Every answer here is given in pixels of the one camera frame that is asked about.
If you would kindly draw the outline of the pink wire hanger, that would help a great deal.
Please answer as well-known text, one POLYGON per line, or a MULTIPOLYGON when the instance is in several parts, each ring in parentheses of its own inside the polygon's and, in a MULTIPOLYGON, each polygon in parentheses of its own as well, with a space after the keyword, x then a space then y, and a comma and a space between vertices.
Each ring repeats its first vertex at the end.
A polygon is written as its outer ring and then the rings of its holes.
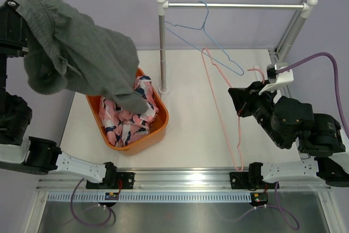
POLYGON ((260 81, 262 76, 257 70, 245 70, 244 75, 237 75, 225 68, 221 62, 213 59, 213 56, 217 54, 217 50, 209 50, 204 47, 200 50, 200 60, 213 97, 219 124, 222 127, 223 138, 221 140, 226 142, 227 160, 236 171, 242 172, 246 169, 243 157, 243 137, 245 134, 239 124, 239 117, 236 115, 227 89, 246 86, 255 80, 260 81))

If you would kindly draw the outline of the blue wire hanger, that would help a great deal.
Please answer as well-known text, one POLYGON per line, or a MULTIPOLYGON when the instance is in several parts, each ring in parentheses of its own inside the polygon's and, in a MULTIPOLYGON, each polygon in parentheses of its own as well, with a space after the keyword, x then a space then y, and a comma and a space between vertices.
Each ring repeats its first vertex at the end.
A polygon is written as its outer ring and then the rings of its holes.
POLYGON ((206 15, 204 17, 204 20, 202 22, 202 25, 200 28, 195 28, 195 27, 190 27, 190 26, 186 26, 186 25, 181 25, 181 24, 174 24, 172 22, 169 21, 165 21, 166 24, 172 26, 172 27, 180 27, 180 28, 185 28, 185 29, 190 29, 193 31, 202 31, 206 37, 220 50, 223 52, 223 54, 227 57, 227 59, 233 63, 234 65, 236 65, 238 67, 238 69, 240 70, 240 73, 235 71, 234 69, 230 68, 229 66, 227 66, 226 64, 224 64, 223 62, 218 61, 217 59, 213 59, 214 61, 218 62, 220 65, 223 65, 225 68, 227 68, 228 70, 230 70, 231 72, 234 72, 235 74, 239 75, 239 76, 243 76, 245 73, 245 70, 233 59, 231 59, 230 55, 207 33, 206 31, 206 22, 209 16, 209 7, 208 4, 204 1, 199 1, 199 3, 204 4, 204 6, 206 7, 206 15))

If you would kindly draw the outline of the pink shark print shorts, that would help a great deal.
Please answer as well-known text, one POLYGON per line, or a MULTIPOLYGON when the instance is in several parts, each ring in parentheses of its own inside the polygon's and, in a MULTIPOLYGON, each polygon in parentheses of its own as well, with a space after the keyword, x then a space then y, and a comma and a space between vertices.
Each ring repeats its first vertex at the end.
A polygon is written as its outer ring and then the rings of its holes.
POLYGON ((152 80, 147 75, 136 78, 134 90, 139 93, 148 109, 143 114, 135 114, 119 107, 104 97, 100 98, 99 118, 106 132, 106 137, 113 147, 129 146, 147 136, 159 108, 155 102, 152 80))

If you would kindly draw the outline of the grey shorts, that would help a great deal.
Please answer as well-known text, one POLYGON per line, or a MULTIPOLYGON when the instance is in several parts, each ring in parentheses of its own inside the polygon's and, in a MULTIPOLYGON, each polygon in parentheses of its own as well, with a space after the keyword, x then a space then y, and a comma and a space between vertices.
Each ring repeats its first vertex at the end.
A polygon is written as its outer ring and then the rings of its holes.
POLYGON ((28 26, 23 62, 32 90, 101 95, 130 112, 147 111, 134 90, 139 58, 129 36, 96 25, 62 0, 11 1, 28 26))

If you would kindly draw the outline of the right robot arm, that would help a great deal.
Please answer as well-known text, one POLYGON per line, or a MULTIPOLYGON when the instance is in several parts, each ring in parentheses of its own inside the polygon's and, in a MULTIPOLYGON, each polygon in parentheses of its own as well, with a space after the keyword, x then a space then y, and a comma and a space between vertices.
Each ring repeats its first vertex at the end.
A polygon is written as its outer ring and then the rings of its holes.
POLYGON ((265 84, 255 81, 247 88, 229 88, 237 116, 254 117, 274 144, 282 150, 296 142, 306 160, 283 164, 254 162, 242 180, 256 189, 281 181, 322 179, 332 187, 348 187, 348 168, 339 160, 347 152, 340 123, 330 115, 314 113, 311 104, 263 91, 265 84))

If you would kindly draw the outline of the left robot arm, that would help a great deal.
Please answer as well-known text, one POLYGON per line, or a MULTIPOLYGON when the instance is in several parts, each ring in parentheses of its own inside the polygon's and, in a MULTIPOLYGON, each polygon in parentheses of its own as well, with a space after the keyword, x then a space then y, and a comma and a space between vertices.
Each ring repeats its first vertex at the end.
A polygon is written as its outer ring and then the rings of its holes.
POLYGON ((88 189, 120 187, 112 162, 91 163, 62 151, 54 141, 28 136, 32 109, 6 90, 7 59, 25 55, 25 20, 16 12, 19 4, 6 0, 1 6, 1 169, 34 175, 59 172, 87 180, 88 189))

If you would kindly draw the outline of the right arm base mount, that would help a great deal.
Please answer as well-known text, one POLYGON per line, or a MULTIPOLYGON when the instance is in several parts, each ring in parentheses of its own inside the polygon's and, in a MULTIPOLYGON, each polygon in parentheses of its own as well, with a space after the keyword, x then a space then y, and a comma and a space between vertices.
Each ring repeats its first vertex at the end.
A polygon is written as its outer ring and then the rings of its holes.
POLYGON ((230 172, 231 189, 246 189, 249 191, 274 189, 276 183, 267 183, 262 178, 254 178, 248 172, 230 172))

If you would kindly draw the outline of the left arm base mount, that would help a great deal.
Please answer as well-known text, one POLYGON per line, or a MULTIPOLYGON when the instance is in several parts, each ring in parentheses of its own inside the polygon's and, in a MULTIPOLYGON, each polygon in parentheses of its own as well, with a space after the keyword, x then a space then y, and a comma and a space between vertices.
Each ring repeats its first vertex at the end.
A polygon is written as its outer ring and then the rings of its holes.
POLYGON ((86 182, 86 189, 133 189, 134 188, 134 172, 117 172, 116 178, 112 179, 111 184, 86 182))

